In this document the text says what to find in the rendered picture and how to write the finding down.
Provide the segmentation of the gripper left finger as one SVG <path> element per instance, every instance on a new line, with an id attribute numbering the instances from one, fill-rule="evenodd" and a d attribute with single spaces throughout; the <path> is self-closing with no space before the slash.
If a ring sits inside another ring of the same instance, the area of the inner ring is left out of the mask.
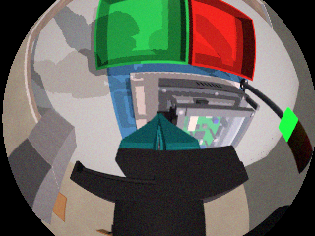
<path id="1" fill-rule="evenodd" d="M 158 150 L 159 114 L 149 123 L 121 140 L 119 148 L 148 148 Z"/>

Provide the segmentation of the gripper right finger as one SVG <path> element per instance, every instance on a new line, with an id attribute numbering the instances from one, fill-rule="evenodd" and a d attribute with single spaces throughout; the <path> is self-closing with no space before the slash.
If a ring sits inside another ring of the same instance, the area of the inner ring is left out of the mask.
<path id="1" fill-rule="evenodd" d="M 160 150 L 200 148 L 197 139 L 170 123 L 161 113 L 159 114 L 159 126 Z"/>

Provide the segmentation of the red bin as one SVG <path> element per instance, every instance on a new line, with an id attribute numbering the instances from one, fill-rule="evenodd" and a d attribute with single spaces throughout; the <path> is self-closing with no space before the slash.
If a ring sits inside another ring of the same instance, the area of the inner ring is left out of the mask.
<path id="1" fill-rule="evenodd" d="M 188 6 L 188 64 L 253 81 L 256 62 L 253 20 L 221 0 L 188 0 Z"/>

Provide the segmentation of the green open-top bin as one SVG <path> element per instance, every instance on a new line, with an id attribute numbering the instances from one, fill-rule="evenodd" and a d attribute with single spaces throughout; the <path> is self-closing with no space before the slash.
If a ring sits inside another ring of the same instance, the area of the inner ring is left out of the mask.
<path id="1" fill-rule="evenodd" d="M 97 70 L 146 63 L 188 65 L 188 0 L 99 0 L 94 56 Z"/>

